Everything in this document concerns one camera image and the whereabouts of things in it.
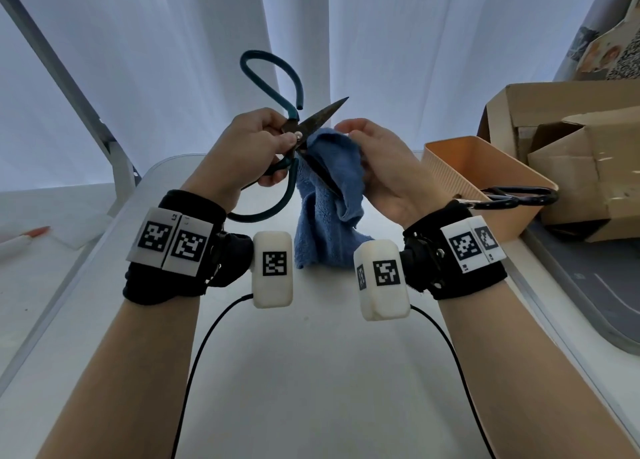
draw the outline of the hand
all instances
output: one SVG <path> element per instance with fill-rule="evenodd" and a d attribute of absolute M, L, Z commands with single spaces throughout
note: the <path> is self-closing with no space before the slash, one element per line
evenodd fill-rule
<path fill-rule="evenodd" d="M 404 142 L 366 118 L 343 120 L 335 130 L 349 134 L 362 151 L 365 196 L 389 220 L 409 228 L 451 201 Z"/>
<path fill-rule="evenodd" d="M 278 162 L 296 144 L 291 132 L 280 133 L 287 119 L 264 108 L 237 115 L 204 157 L 181 189 L 208 198 L 228 213 L 236 207 L 240 190 L 258 180 L 273 186 L 287 177 L 287 170 L 263 176 L 269 165 Z"/>

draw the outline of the orange plastic bin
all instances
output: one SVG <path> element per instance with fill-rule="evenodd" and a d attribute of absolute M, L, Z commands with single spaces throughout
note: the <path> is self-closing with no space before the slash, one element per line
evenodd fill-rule
<path fill-rule="evenodd" d="M 489 201 L 480 191 L 491 186 L 542 186 L 556 183 L 476 136 L 459 137 L 424 145 L 422 162 L 451 197 Z M 481 214 L 498 241 L 518 238 L 541 207 L 518 206 L 503 210 L 472 210 Z"/>

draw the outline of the black strap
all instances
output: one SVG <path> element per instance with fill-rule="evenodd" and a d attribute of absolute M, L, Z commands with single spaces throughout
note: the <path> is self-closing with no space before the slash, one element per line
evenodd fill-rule
<path fill-rule="evenodd" d="M 176 296 L 197 297 L 203 295 L 207 290 L 205 281 L 212 275 L 209 258 L 211 248 L 216 244 L 216 236 L 222 230 L 227 217 L 225 210 L 213 201 L 180 189 L 169 191 L 160 202 L 159 207 L 208 221 L 213 224 L 213 229 L 204 249 L 198 274 L 195 277 L 130 263 L 129 270 L 125 274 L 127 284 L 122 290 L 122 294 L 126 299 L 136 304 L 155 305 Z"/>
<path fill-rule="evenodd" d="M 404 231 L 401 258 L 409 286 L 418 292 L 428 290 L 436 300 L 452 299 L 476 293 L 507 277 L 501 262 L 462 273 L 440 229 L 470 216 L 465 205 L 453 200 Z"/>

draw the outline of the blue towel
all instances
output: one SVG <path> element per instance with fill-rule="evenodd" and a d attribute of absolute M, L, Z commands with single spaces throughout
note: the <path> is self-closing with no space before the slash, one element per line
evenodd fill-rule
<path fill-rule="evenodd" d="M 353 253 L 361 243 L 372 240 L 358 233 L 364 210 L 364 183 L 360 149 L 344 134 L 320 129 L 307 139 L 308 153 L 331 174 L 343 198 L 329 188 L 300 160 L 296 183 L 302 197 L 302 212 L 294 240 L 296 267 L 320 263 L 353 268 Z"/>

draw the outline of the forearm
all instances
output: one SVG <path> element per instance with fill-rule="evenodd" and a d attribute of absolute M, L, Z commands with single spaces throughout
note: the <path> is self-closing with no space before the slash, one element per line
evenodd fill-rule
<path fill-rule="evenodd" d="M 439 304 L 498 457 L 638 457 L 506 282 Z"/>
<path fill-rule="evenodd" d="M 169 457 L 199 306 L 124 301 L 38 457 Z"/>

